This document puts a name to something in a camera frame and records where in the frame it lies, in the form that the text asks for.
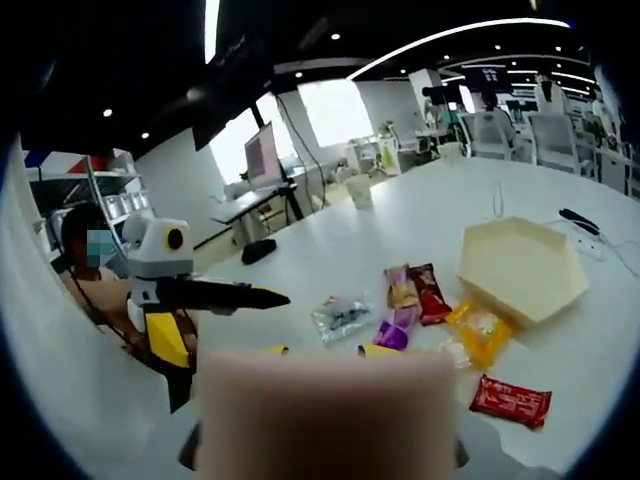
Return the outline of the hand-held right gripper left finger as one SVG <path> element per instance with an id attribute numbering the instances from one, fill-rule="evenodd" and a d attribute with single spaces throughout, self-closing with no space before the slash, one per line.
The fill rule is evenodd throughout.
<path id="1" fill-rule="evenodd" d="M 285 345 L 276 345 L 267 347 L 264 349 L 265 353 L 274 354 L 276 356 L 286 356 L 289 352 L 289 348 Z M 196 454 L 198 447 L 200 445 L 201 438 L 201 422 L 197 421 L 191 431 L 189 432 L 186 440 L 178 450 L 177 461 L 178 463 L 194 472 L 195 471 L 195 462 L 196 462 Z"/>

